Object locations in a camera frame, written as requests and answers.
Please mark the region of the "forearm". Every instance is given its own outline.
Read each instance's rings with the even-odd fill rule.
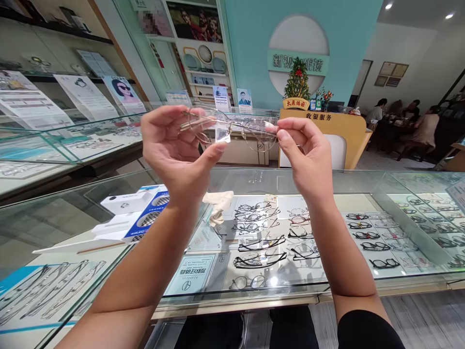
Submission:
[[[312,232],[332,293],[349,297],[376,294],[370,268],[347,231],[334,198],[319,201],[306,198],[306,202]]]
[[[105,282],[90,313],[156,307],[179,266],[200,203],[171,203]]]

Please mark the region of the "black pants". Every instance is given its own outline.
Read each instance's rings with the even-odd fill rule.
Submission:
[[[273,321],[270,349],[318,349],[307,306],[273,309],[270,317]],[[242,324],[240,313],[188,317],[175,349],[237,349],[242,341]]]

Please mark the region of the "hand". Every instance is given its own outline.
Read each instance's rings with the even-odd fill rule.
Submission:
[[[210,170],[227,145],[212,144],[200,156],[195,132],[179,132],[181,124],[188,121],[184,114],[187,110],[186,106],[160,107],[145,114],[140,127],[144,158],[167,186],[170,204],[177,206],[200,202],[210,185]]]
[[[317,204],[319,200],[332,198],[331,146],[317,125],[310,119],[282,119],[278,121],[277,136],[291,162],[294,183],[304,199]]]

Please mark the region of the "ceiling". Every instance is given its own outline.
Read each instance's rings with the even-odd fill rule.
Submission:
[[[454,13],[454,17],[445,17]],[[384,0],[378,16],[379,23],[434,30],[447,29],[465,23],[464,0]]]

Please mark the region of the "chair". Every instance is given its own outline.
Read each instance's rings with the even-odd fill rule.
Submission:
[[[399,157],[397,158],[397,161],[400,161],[402,158],[404,158],[412,149],[421,148],[422,152],[421,152],[420,162],[423,162],[423,160],[425,158],[425,155],[428,152],[429,147],[430,147],[429,144],[414,142],[414,141],[406,141],[405,142],[405,148],[399,154]]]

